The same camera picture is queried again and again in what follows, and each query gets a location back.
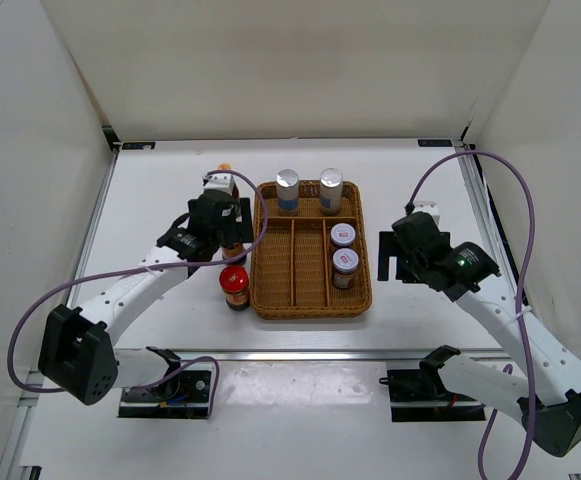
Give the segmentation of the white-lid spice jar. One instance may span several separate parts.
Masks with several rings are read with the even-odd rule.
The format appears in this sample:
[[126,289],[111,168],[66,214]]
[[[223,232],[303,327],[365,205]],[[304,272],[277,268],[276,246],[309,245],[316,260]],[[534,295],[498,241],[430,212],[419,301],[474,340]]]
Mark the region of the white-lid spice jar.
[[337,223],[330,230],[330,250],[335,252],[343,248],[353,248],[356,241],[356,230],[349,223]]
[[341,248],[332,256],[332,283],[338,289],[349,289],[354,284],[359,267],[359,256],[350,248]]

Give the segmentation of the red-lid chili jar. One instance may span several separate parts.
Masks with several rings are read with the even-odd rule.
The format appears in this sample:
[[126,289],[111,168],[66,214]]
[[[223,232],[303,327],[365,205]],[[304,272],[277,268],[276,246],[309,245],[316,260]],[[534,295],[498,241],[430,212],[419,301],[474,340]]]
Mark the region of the red-lid chili jar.
[[244,246],[241,243],[234,243],[221,247],[222,259],[230,260],[235,265],[244,265],[247,257],[243,256]]
[[219,284],[230,309],[243,311],[249,308],[249,276],[243,266],[229,265],[225,267],[219,275]]

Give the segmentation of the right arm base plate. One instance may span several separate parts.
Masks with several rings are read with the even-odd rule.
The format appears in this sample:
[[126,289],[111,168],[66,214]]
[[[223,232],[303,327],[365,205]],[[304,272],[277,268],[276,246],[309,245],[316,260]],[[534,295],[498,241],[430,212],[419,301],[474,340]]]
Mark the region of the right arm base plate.
[[389,395],[393,423],[482,422],[484,406],[463,394],[435,394],[414,369],[392,369],[378,380]]

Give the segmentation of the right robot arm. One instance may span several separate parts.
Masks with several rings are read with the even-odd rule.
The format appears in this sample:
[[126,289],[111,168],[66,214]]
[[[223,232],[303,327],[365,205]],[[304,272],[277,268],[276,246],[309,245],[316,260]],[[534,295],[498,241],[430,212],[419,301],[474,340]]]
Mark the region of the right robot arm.
[[523,426],[546,453],[563,457],[581,442],[581,360],[525,306],[495,261],[477,244],[452,246],[433,217],[412,213],[379,234],[378,278],[389,264],[397,278],[445,294],[472,316],[519,366],[523,377],[486,368],[455,347],[441,346],[419,363],[415,383],[430,399],[463,394]]

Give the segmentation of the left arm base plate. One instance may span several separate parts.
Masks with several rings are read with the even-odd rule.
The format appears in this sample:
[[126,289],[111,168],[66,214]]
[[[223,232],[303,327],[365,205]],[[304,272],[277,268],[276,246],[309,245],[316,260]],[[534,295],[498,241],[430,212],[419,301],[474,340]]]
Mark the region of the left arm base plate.
[[208,420],[214,409],[220,366],[210,356],[170,362],[164,383],[151,388],[122,390],[120,419]]

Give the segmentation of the blue-label pellet jar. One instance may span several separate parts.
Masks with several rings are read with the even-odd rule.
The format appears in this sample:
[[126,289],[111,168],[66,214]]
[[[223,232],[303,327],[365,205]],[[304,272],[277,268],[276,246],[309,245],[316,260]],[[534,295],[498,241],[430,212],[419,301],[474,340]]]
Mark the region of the blue-label pellet jar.
[[343,175],[336,168],[323,170],[319,178],[319,203],[326,215],[335,215],[340,210],[343,191]]
[[283,169],[276,176],[276,195],[282,215],[295,216],[299,211],[299,176],[292,169]]

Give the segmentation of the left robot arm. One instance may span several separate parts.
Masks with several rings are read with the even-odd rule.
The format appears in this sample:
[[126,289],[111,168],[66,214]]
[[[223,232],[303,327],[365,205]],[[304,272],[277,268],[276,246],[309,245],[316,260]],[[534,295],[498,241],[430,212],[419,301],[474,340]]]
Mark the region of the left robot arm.
[[156,399],[176,395],[180,360],[156,347],[121,351],[124,332],[169,290],[199,268],[215,264],[223,247],[254,241],[251,202],[222,192],[206,192],[188,203],[137,269],[118,275],[106,290],[70,308],[48,315],[40,372],[85,405],[115,388],[147,389]]

